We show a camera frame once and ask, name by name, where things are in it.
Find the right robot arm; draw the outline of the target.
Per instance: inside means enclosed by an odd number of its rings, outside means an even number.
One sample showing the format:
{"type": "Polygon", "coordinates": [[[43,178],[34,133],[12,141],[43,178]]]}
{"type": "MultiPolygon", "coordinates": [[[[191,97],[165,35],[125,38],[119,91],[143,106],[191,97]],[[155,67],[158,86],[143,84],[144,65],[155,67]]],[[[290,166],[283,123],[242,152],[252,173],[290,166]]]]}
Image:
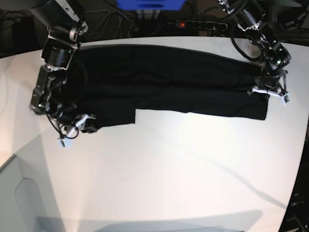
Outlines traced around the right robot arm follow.
{"type": "Polygon", "coordinates": [[[58,96],[67,83],[68,69],[88,31],[86,13],[76,0],[42,0],[31,7],[30,12],[48,30],[41,53],[44,64],[39,70],[30,108],[33,113],[47,117],[61,142],[72,140],[89,116],[77,116],[74,113],[77,101],[65,102],[58,96]]]}

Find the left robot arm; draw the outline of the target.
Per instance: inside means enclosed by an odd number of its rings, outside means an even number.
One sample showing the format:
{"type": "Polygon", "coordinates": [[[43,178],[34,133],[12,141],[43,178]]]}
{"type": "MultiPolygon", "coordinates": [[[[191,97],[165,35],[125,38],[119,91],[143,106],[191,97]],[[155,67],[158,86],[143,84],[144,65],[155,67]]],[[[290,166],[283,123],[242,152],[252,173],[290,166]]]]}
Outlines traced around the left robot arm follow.
{"type": "Polygon", "coordinates": [[[286,84],[288,72],[284,68],[290,64],[291,55],[265,20],[264,9],[255,0],[218,0],[217,3],[226,13],[226,16],[219,21],[229,19],[235,21],[231,29],[231,41],[234,47],[247,60],[264,65],[262,76],[256,80],[251,93],[267,94],[288,102],[289,92],[286,84]],[[259,48],[261,52],[259,57],[249,57],[240,50],[234,37],[235,28],[243,31],[251,43],[259,48]]]}

